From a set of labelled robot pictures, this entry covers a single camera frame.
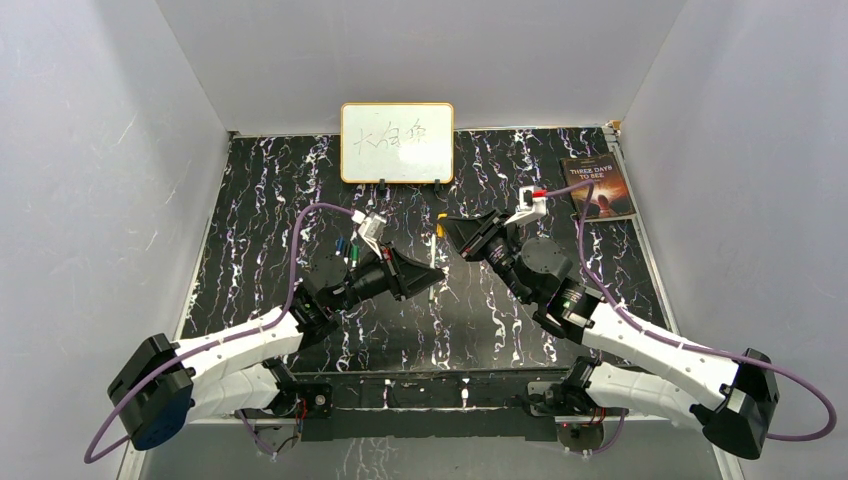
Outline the yellow pen cap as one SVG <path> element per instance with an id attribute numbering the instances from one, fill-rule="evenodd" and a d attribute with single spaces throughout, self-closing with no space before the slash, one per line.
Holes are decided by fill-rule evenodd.
<path id="1" fill-rule="evenodd" d="M 437 235 L 438 238 L 444 238 L 445 237 L 445 230 L 444 230 L 444 226 L 442 224 L 442 220 L 445 219 L 446 217 L 447 217 L 446 213 L 439 213 L 438 216 L 437 216 L 436 235 Z"/>

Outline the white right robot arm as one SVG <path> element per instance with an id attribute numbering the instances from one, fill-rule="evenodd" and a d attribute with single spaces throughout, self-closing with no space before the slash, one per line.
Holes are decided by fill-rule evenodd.
<path id="1" fill-rule="evenodd" d="M 623 308 L 572 275 L 573 262 L 556 241 L 522 240 L 508 218 L 494 210 L 438 224 L 463 260 L 487 263 L 521 303 L 535 306 L 533 319 L 545 331 L 639 368 L 580 366 L 563 384 L 571 411 L 617 407 L 662 416 L 700 430 L 739 458 L 760 458 L 779 402 L 766 355 L 754 349 L 734 359 L 710 355 L 649 322 L 624 320 Z"/>

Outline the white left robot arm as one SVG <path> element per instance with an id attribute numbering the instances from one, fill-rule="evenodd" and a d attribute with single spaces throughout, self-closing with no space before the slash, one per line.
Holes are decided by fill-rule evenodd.
<path id="1" fill-rule="evenodd" d="M 390 244 L 367 251 L 355 267 L 326 255 L 295 287 L 289 306 L 204 337 L 171 342 L 145 339 L 107 389 L 130 442 L 155 448 L 198 419 L 238 410 L 294 411 L 297 387 L 267 366 L 322 342 L 338 327 L 339 312 L 383 293 L 397 301 L 443 281 L 442 269 L 409 258 Z"/>

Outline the dark Three Days book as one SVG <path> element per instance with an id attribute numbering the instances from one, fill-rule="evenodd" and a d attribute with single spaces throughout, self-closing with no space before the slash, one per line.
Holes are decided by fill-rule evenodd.
<path id="1" fill-rule="evenodd" d="M 624 178 L 623 171 L 613 153 L 585 157 L 565 158 L 563 174 L 566 185 L 592 180 L 594 187 L 589 194 L 587 187 L 570 193 L 579 213 L 587 203 L 587 221 L 607 221 L 636 213 L 634 202 Z"/>

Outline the white dry-erase board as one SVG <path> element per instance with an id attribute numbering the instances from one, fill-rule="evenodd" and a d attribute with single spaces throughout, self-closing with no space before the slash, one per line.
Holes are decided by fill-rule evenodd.
<path id="1" fill-rule="evenodd" d="M 341 107 L 340 177 L 348 184 L 447 184 L 455 177 L 454 107 L 446 102 Z"/>

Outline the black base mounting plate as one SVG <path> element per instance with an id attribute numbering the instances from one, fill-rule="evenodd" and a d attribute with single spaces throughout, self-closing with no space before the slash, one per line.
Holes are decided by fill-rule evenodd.
<path id="1" fill-rule="evenodd" d="M 518 437 L 555 441 L 580 415 L 565 406 L 563 369 L 476 369 L 301 374 L 331 388 L 326 414 L 311 409 L 307 442 L 395 438 Z"/>

